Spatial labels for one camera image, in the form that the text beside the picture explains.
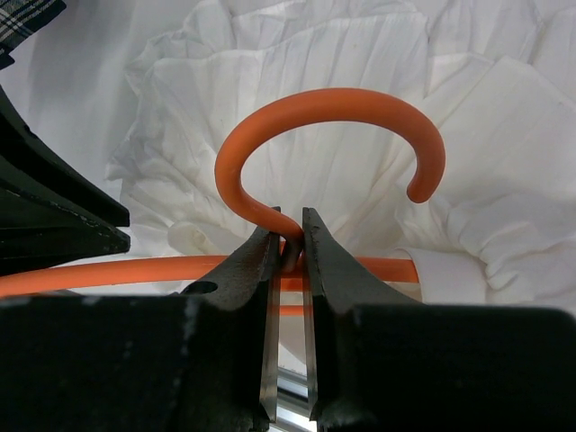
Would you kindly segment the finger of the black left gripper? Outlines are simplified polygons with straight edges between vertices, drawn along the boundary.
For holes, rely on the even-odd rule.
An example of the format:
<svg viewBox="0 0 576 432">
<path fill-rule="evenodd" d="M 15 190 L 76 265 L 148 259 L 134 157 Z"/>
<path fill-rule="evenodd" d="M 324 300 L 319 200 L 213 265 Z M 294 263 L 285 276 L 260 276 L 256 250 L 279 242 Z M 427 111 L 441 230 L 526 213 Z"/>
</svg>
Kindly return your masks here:
<svg viewBox="0 0 576 432">
<path fill-rule="evenodd" d="M 1 272 L 129 251 L 129 211 L 35 135 L 1 96 Z"/>
</svg>

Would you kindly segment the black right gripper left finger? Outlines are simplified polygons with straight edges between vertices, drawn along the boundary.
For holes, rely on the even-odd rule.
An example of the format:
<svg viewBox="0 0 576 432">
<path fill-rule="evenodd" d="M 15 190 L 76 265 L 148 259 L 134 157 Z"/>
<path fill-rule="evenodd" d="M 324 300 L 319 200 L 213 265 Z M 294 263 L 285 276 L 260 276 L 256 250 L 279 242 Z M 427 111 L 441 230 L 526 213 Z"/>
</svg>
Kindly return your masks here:
<svg viewBox="0 0 576 432">
<path fill-rule="evenodd" d="M 181 293 L 3 301 L 2 430 L 268 430 L 278 261 L 259 228 Z"/>
</svg>

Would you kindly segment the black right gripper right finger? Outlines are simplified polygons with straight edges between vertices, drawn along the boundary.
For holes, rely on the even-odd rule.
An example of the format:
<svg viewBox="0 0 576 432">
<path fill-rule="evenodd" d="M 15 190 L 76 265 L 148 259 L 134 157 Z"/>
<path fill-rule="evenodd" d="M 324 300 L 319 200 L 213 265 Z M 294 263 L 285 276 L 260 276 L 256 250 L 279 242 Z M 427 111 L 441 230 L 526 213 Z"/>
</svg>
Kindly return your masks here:
<svg viewBox="0 0 576 432">
<path fill-rule="evenodd" d="M 321 431 L 572 431 L 575 319 L 425 305 L 302 212 L 310 416 Z"/>
</svg>

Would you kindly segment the white pleated skirt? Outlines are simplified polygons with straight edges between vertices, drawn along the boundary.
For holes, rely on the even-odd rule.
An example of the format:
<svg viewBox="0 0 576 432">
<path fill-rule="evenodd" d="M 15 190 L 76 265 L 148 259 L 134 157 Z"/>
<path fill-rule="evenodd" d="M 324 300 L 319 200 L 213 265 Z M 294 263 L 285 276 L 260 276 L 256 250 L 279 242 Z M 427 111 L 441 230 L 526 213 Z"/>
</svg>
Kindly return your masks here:
<svg viewBox="0 0 576 432">
<path fill-rule="evenodd" d="M 574 2 L 203 1 L 126 77 L 108 176 L 151 254 L 294 241 L 312 206 L 423 302 L 574 310 Z"/>
</svg>

